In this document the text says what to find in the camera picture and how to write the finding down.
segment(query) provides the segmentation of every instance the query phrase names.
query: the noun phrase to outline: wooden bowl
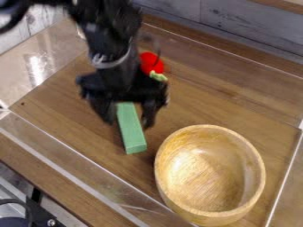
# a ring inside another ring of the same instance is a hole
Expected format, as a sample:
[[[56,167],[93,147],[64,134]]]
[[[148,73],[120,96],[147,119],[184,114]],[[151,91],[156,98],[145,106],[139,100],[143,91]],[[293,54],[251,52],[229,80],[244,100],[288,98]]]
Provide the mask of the wooden bowl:
[[[165,139],[155,176],[167,206],[201,226],[239,220],[265,186],[265,167],[255,147],[232,130],[212,125],[184,128]]]

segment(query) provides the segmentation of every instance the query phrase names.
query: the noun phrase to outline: bowl rim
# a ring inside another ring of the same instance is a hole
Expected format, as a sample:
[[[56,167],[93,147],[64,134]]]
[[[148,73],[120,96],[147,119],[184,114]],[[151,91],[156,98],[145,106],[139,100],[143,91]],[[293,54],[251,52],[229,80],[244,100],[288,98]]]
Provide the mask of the bowl rim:
[[[165,143],[181,132],[189,130],[189,129],[220,129],[223,131],[225,131],[227,133],[229,133],[232,136],[237,137],[251,148],[252,154],[256,157],[256,163],[260,169],[260,181],[259,181],[259,186],[256,187],[256,192],[253,193],[252,197],[249,198],[249,200],[237,208],[227,210],[227,211],[221,211],[221,212],[209,212],[209,211],[201,211],[197,210],[196,208],[188,207],[184,204],[177,204],[175,203],[175,201],[169,198],[169,196],[167,195],[167,193],[163,191],[161,189],[161,180],[159,178],[159,162],[160,162],[160,156],[163,153],[163,147],[165,145]],[[159,190],[161,190],[160,195],[164,195],[164,197],[167,197],[167,199],[171,201],[171,203],[177,206],[183,211],[188,212],[192,215],[200,215],[200,216],[207,216],[207,217],[227,217],[231,215],[239,215],[241,214],[244,211],[247,211],[249,208],[252,208],[252,206],[256,204],[259,197],[263,193],[263,190],[265,188],[265,181],[267,181],[267,172],[265,172],[265,164],[263,162],[261,156],[257,152],[257,149],[253,147],[253,145],[251,144],[251,142],[235,131],[221,127],[221,126],[216,126],[216,125],[211,125],[211,124],[201,124],[201,125],[192,125],[188,127],[184,127],[179,130],[176,130],[164,140],[164,142],[161,143],[161,146],[159,148],[159,152],[156,153],[156,158],[155,158],[155,178],[156,178],[156,183],[159,185]]]

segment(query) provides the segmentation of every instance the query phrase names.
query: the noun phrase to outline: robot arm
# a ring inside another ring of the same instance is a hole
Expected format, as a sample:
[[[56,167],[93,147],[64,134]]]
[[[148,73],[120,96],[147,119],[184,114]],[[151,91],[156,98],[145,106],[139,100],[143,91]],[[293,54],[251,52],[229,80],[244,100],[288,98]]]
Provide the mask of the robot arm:
[[[80,94],[104,122],[113,123],[116,103],[141,104],[144,128],[167,105],[167,83],[145,76],[140,68],[137,32],[141,12],[128,0],[0,0],[0,13],[10,21],[0,34],[10,30],[32,5],[61,6],[86,37],[89,60],[96,72],[77,78]]]

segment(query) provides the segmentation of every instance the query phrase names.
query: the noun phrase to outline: red toy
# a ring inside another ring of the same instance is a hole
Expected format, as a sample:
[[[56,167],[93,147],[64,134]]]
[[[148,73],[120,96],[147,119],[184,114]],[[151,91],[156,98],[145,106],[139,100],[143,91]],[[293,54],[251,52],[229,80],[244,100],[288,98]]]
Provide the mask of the red toy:
[[[140,55],[141,59],[141,71],[145,73],[152,79],[160,82],[167,82],[168,79],[164,76],[164,63],[151,52],[144,52]]]

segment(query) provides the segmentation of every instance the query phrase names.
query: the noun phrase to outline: green block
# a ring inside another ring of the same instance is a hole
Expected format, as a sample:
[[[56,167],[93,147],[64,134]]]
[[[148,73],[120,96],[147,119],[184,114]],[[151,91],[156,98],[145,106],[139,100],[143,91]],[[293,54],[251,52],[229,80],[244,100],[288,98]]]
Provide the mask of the green block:
[[[126,154],[141,153],[147,150],[145,136],[132,103],[117,104],[120,133]]]

